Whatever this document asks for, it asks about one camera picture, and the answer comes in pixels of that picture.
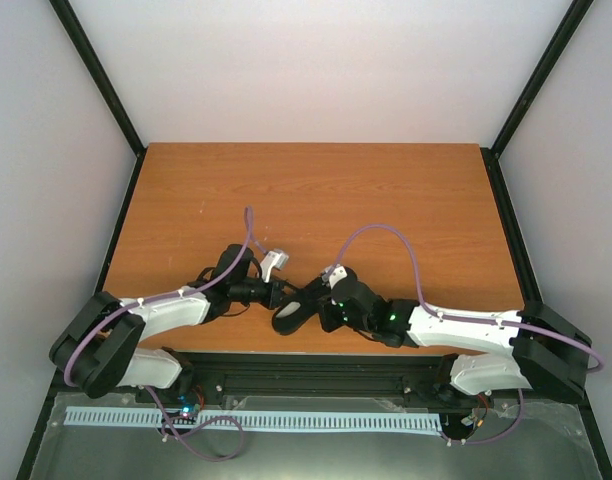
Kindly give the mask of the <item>black shoelace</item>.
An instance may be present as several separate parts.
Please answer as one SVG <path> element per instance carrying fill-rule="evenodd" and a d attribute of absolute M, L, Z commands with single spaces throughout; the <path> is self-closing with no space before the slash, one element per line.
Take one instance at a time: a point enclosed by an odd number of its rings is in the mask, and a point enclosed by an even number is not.
<path fill-rule="evenodd" d="M 285 298 L 277 317 L 308 320 L 316 313 L 319 299 L 326 292 L 327 288 L 319 278 L 312 280 L 304 287 L 295 287 L 293 293 Z"/>

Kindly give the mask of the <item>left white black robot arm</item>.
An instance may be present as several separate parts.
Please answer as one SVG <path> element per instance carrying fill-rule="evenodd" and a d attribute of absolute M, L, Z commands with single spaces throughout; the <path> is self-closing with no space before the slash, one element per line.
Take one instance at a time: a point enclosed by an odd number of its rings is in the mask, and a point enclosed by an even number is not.
<path fill-rule="evenodd" d="M 269 250 L 257 260 L 250 248 L 231 244 L 218 264 L 196 281 L 148 298 L 94 294 L 58 336 L 49 359 L 65 382 L 92 399 L 117 387 L 151 386 L 172 402 L 187 400 L 194 378 L 169 348 L 143 349 L 139 343 L 182 327 L 194 327 L 231 315 L 231 307 L 258 303 L 279 306 L 286 283 L 272 276 L 289 255 Z"/>

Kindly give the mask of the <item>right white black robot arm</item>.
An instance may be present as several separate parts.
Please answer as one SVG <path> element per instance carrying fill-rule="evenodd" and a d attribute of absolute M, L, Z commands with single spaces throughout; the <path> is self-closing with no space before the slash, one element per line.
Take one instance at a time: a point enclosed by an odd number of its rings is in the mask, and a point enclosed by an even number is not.
<path fill-rule="evenodd" d="M 584 399 L 590 338 L 541 302 L 502 312 L 454 310 L 386 300 L 342 266 L 324 270 L 322 280 L 329 291 L 323 330 L 348 327 L 392 348 L 457 348 L 445 381 L 465 395 L 530 389 L 562 403 Z"/>

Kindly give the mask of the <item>black canvas shoe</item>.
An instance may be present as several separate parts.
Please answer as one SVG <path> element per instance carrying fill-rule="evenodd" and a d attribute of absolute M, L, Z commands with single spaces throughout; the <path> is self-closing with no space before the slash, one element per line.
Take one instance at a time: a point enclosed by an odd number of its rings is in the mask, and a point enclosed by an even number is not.
<path fill-rule="evenodd" d="M 330 293 L 331 287 L 321 277 L 315 278 L 305 287 L 297 288 L 280 302 L 273 314 L 273 330 L 282 336 L 295 333 L 319 312 Z"/>

